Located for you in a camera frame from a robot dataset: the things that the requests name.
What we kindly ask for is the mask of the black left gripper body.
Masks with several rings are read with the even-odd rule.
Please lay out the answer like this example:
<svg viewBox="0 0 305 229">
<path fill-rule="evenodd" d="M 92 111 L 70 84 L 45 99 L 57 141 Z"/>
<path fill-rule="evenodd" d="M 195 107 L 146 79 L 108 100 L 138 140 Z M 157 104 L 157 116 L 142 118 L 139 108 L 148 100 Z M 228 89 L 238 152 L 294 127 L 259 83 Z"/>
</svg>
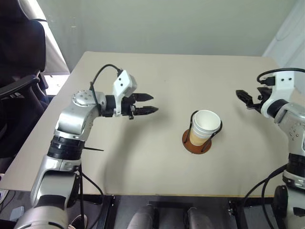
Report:
<svg viewBox="0 0 305 229">
<path fill-rule="evenodd" d="M 129 120 L 133 120 L 133 112 L 135 110 L 136 95 L 132 94 L 129 97 L 123 97 L 121 100 L 121 115 L 128 116 Z"/>
</svg>

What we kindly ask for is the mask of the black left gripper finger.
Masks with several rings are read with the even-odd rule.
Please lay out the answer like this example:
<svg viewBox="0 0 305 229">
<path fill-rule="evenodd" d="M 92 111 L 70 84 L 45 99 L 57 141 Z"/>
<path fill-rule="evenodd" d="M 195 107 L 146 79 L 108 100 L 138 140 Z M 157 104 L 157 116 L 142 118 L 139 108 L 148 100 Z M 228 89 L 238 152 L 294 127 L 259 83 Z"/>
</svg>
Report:
<svg viewBox="0 0 305 229">
<path fill-rule="evenodd" d="M 154 107 L 154 106 L 143 106 L 143 107 L 136 107 L 134 110 L 134 115 L 139 116 L 139 115 L 149 115 L 152 114 L 156 111 L 158 111 L 159 108 Z"/>
<path fill-rule="evenodd" d="M 146 93 L 133 93 L 132 96 L 135 101 L 149 101 L 153 99 L 151 95 Z"/>
</svg>

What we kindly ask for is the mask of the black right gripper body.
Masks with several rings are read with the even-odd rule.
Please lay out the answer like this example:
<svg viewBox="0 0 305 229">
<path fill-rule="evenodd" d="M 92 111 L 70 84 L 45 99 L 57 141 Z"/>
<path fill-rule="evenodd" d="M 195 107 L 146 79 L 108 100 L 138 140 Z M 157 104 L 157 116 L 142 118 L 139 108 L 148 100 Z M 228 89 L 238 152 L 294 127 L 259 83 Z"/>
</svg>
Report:
<svg viewBox="0 0 305 229">
<path fill-rule="evenodd" d="M 271 97 L 272 94 L 272 88 L 269 87 L 257 87 L 258 92 L 260 93 L 258 95 L 259 103 L 254 104 L 254 106 L 260 106 L 261 112 L 267 112 L 269 108 L 268 100 Z"/>
</svg>

